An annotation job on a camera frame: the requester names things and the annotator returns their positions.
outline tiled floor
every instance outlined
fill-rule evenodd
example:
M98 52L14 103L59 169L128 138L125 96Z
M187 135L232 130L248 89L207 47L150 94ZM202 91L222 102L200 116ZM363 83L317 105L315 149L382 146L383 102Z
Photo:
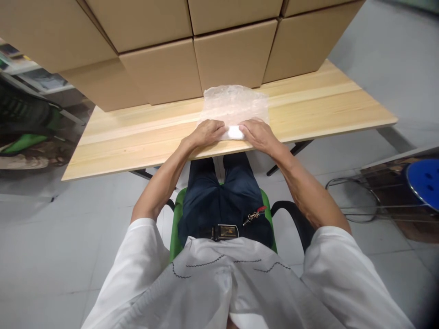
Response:
M401 119L397 127L419 147L439 138L438 26L426 14L368 0L329 56ZM316 140L298 159L325 184L395 153L372 130ZM280 172L265 175L273 166L269 157L255 151L248 157L271 204L292 200ZM147 181L123 173L60 184L62 169L14 180L18 174L0 182L0 193L59 196L51 204L0 202L0 328L78 329ZM220 168L218 176L224 178ZM186 166L178 189L187 178ZM332 193L342 205L353 200L343 189ZM304 255L292 220L280 210L273 221L279 254L300 275ZM170 243L171 223L172 212L165 207L157 221L165 245ZM439 285L439 247L407 241L392 222L353 223L351 228L390 294L420 327Z
M269 169L271 163L259 160L253 159L252 166ZM216 159L217 167L221 167L220 161ZM187 184L185 172L180 187ZM325 184L353 173L347 170L318 175L317 179ZM224 178L222 169L218 176ZM282 176L267 179L260 170L256 177L271 204L292 200ZM99 294L132 207L146 184L140 177L122 173L60 183L62 192L51 204L0 203L0 327L79 328ZM334 197L347 200L346 196ZM165 206L157 221L166 246L171 239L172 215ZM279 255L300 275L304 253L291 218L280 210L273 224ZM429 294L438 287L439 248L408 242L388 221L353 223L351 227L391 295L419 323L428 309Z

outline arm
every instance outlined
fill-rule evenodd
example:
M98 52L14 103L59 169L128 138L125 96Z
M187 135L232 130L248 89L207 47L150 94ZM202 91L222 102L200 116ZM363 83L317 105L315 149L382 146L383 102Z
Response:
M254 118L241 122L240 130L256 149L276 162L295 203L316 230L322 226L337 226L352 234L346 217L328 191L277 140L269 125Z
M226 132L224 122L203 121L193 133L184 138L177 150L157 170L133 208L131 222L138 218L151 218L154 221L168 201L177 185L184 164L198 147L217 141Z
M241 122L240 130L256 149L273 158L297 206L316 229L305 252L303 283L346 328L413 329L323 186L262 120Z
M225 131L222 121L202 122L148 183L134 206L131 224L83 329L113 328L168 265L169 251L157 229L157 216L192 151L218 140Z

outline plastic bag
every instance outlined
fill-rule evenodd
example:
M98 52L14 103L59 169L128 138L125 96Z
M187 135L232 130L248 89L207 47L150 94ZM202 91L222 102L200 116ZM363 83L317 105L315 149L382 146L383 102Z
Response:
M207 119L221 120L229 128L221 139L244 139L238 124L252 117L270 123L268 95L241 85L222 85L204 92L204 107L197 125Z

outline jeans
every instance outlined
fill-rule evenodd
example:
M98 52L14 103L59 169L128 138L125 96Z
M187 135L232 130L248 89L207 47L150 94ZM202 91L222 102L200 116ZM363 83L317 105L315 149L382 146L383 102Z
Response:
M238 227L240 237L271 248L273 230L265 215L242 226L249 214L263 206L261 191L246 154L225 155L224 168L225 182L220 185L212 158L191 162L183 216L178 223L180 242L185 245L188 236L198 238L201 229L228 224Z

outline keys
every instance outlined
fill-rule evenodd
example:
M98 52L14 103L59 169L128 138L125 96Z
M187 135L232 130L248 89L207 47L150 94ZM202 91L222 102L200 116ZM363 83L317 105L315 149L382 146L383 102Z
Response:
M267 209L267 206L262 206L258 208L253 214L249 214L247 217L247 220L243 223L242 226L246 226L248 223L253 222L255 218L258 218L259 215L263 214L265 212L265 209Z

